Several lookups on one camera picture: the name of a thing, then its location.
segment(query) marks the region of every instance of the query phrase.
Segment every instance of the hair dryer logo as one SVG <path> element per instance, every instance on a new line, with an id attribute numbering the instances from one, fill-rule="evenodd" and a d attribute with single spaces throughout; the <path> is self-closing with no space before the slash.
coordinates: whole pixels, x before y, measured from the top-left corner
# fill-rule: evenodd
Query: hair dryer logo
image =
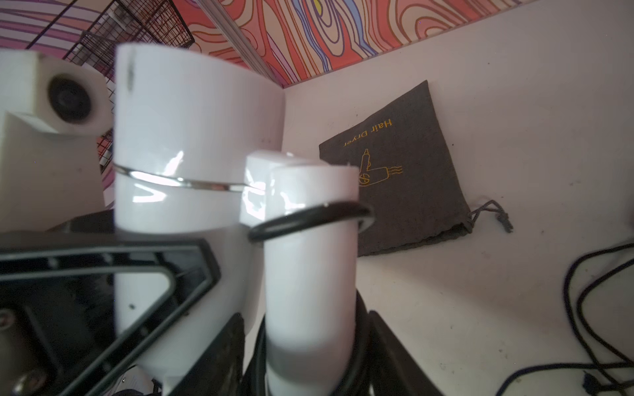
<path id="1" fill-rule="evenodd" d="M 359 172 L 359 186 L 367 187 L 372 184 L 386 181 L 390 178 L 390 175 L 396 175 L 403 173 L 403 167 L 381 167 L 371 169 L 370 163 L 370 150 L 365 149 L 363 156 L 361 156 L 361 171 Z"/>

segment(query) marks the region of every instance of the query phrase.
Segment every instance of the black rubber o-ring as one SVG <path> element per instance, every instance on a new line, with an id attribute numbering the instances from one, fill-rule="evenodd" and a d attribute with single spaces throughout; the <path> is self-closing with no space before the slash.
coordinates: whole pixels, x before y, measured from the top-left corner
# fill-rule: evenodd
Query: black rubber o-ring
<path id="1" fill-rule="evenodd" d="M 249 241 L 263 242 L 324 224 L 353 219 L 359 220 L 359 232 L 362 233 L 374 223 L 374 209 L 355 201 L 327 203 L 263 222 L 249 231 Z"/>

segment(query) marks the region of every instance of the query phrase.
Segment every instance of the grey drawstring bag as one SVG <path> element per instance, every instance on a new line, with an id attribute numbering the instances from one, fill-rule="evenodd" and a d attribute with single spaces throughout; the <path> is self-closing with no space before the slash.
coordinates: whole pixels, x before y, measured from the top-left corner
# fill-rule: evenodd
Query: grey drawstring bag
<path id="1" fill-rule="evenodd" d="M 359 199 L 374 207 L 374 225 L 359 234 L 359 256 L 466 235 L 483 210 L 512 229 L 497 202 L 469 210 L 427 81 L 319 148 L 330 164 L 359 167 Z"/>

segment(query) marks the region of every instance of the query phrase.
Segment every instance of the metal ring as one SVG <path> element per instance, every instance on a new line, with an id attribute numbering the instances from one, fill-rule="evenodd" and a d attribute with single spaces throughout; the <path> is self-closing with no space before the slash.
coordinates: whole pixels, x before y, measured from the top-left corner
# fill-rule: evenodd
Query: metal ring
<path id="1" fill-rule="evenodd" d="M 142 172 L 140 170 L 126 168 L 117 164 L 114 165 L 114 169 L 117 173 L 131 177 L 135 180 L 145 181 L 152 184 L 159 184 L 161 186 L 204 189 L 211 191 L 227 191 L 230 193 L 241 193 L 242 190 L 244 190 L 244 187 L 247 186 L 246 184 L 242 183 L 221 183 L 183 179 L 182 177 L 155 175 L 147 172 Z"/>

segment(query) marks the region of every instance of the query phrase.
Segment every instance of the camera lens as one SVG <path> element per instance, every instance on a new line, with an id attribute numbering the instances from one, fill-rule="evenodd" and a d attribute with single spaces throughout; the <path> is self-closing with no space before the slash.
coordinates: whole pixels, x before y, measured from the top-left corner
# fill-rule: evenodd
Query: camera lens
<path id="1" fill-rule="evenodd" d="M 48 99 L 57 115 L 66 122 L 80 122 L 90 114 L 88 92 L 76 81 L 54 77 L 48 85 Z"/>

